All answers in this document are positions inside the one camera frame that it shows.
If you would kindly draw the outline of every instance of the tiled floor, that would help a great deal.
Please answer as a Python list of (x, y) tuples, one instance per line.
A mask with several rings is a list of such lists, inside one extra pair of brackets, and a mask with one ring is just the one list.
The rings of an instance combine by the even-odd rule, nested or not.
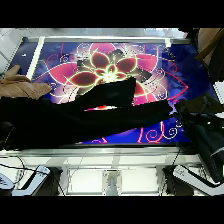
[(177, 28), (19, 28), (22, 36), (161, 36), (183, 38)]

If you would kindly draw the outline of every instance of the digital screen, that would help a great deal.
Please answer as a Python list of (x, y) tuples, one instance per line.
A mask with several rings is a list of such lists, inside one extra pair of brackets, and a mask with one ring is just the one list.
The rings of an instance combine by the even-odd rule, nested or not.
[[(137, 80), (133, 106), (167, 99), (174, 104), (204, 93), (216, 98), (208, 74), (191, 45), (143, 43), (44, 43), (33, 82), (45, 82), (53, 103), (74, 101), (98, 84)], [(94, 110), (113, 109), (108, 106)], [(162, 144), (190, 142), (176, 118), (150, 127), (102, 136), (82, 144)]]

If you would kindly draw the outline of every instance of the brown cloth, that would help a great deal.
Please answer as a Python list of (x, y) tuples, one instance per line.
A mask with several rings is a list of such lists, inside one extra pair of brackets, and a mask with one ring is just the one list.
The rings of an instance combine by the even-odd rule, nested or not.
[(0, 98), (28, 97), (38, 100), (52, 89), (47, 83), (31, 83), (24, 75), (18, 75), (19, 65), (15, 65), (6, 72), (4, 79), (0, 80)]

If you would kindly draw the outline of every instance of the glass surface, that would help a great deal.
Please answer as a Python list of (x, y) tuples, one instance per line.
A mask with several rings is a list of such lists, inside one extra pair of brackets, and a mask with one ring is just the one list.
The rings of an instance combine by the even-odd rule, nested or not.
[[(194, 59), (191, 45), (138, 43), (45, 43), (33, 75), (33, 82), (49, 83), (53, 103), (75, 100), (95, 85), (135, 76), (137, 87), (134, 105), (168, 99), (170, 105), (203, 93), (216, 97), (206, 70)], [(82, 72), (77, 66), (84, 60)], [(111, 109), (98, 107), (94, 110)], [(121, 134), (102, 136), (83, 144), (173, 144), (189, 142), (181, 123), (175, 118), (150, 127)]]

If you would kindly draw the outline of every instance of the beige jacket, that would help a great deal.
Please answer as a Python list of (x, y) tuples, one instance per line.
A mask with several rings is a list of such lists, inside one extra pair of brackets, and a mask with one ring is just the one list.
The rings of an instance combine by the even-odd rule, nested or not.
[(4, 79), (0, 80), (0, 98), (28, 97), (38, 100), (52, 90), (47, 83), (31, 83), (26, 76), (17, 75), (19, 68), (19, 65), (14, 66), (5, 74)]

